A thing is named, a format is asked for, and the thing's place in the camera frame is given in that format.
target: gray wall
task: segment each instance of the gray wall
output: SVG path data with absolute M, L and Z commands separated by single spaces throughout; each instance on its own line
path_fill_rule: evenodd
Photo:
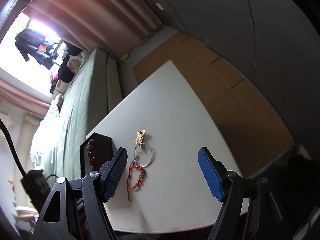
M 320 160 L 320 37 L 292 0 L 145 2 L 164 24 L 199 40 L 244 74 L 295 141 Z
M 16 148 L 23 117 L 26 112 L 3 101 L 0 101 L 0 112 L 7 113 L 14 122 L 14 125 L 9 128 L 9 132 Z M 15 221 L 12 215 L 14 212 L 14 206 L 12 204 L 14 202 L 14 193 L 11 189 L 11 184 L 8 182 L 8 179 L 13 179 L 14 177 L 14 168 L 15 163 L 7 141 L 5 138 L 0 137 L 0 206 L 9 222 L 15 228 Z

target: white wall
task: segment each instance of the white wall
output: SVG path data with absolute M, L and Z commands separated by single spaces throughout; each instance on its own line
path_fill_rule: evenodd
M 0 112 L 7 113 L 13 121 L 9 132 L 15 148 L 17 147 L 19 134 L 26 111 L 0 101 Z M 15 224 L 12 213 L 14 212 L 14 193 L 8 179 L 14 177 L 15 163 L 5 138 L 0 137 L 0 206 L 12 225 Z
M 20 129 L 20 135 L 18 144 L 16 147 L 16 152 L 20 160 L 21 166 L 24 171 L 28 173 L 30 169 L 33 169 L 33 165 L 30 159 L 30 147 L 32 143 L 33 136 L 39 127 L 39 121 L 31 117 L 30 115 L 25 115 L 24 120 Z M 30 202 L 28 195 L 26 194 L 22 184 L 21 184 L 22 174 L 19 169 L 15 166 L 14 169 L 14 192 L 16 196 L 16 205 L 33 207 Z

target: black jacket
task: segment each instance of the black jacket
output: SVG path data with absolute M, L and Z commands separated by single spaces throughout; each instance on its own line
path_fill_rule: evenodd
M 29 54 L 34 57 L 40 65 L 42 64 L 47 68 L 51 68 L 50 55 L 38 50 L 40 44 L 50 45 L 45 41 L 45 38 L 46 36 L 39 31 L 26 28 L 17 34 L 15 45 L 26 62 L 30 59 Z

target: red string bracelet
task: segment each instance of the red string bracelet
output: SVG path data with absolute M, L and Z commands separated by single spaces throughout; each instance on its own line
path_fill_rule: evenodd
M 135 169 L 138 169 L 141 171 L 140 175 L 139 175 L 139 178 L 136 182 L 136 184 L 134 184 L 134 186 L 132 187 L 130 185 L 130 182 L 131 182 L 131 172 L 132 172 L 132 169 L 135 168 Z M 141 182 L 142 182 L 142 179 L 144 177 L 144 175 L 146 174 L 146 170 L 144 168 L 142 168 L 140 165 L 137 165 L 137 162 L 135 161 L 135 159 L 130 163 L 130 166 L 129 166 L 129 173 L 128 173 L 128 177 L 127 177 L 127 192 L 128 192 L 128 200 L 131 201 L 130 199 L 130 193 L 129 193 L 129 188 L 131 189 L 135 189 L 136 187 L 140 187 L 141 185 Z

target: pillow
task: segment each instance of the pillow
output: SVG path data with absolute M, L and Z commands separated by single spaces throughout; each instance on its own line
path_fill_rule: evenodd
M 79 54 L 77 56 L 70 56 L 70 59 L 68 60 L 67 67 L 68 69 L 76 73 L 78 68 L 80 67 L 82 62 L 82 54 Z
M 62 95 L 62 94 L 58 94 L 58 95 L 56 96 L 56 98 L 51 101 L 51 104 L 57 105 L 57 107 L 58 107 L 59 110 L 60 110 L 60 109 L 61 109 L 61 106 L 62 106 L 62 104 L 63 104 L 63 95 Z

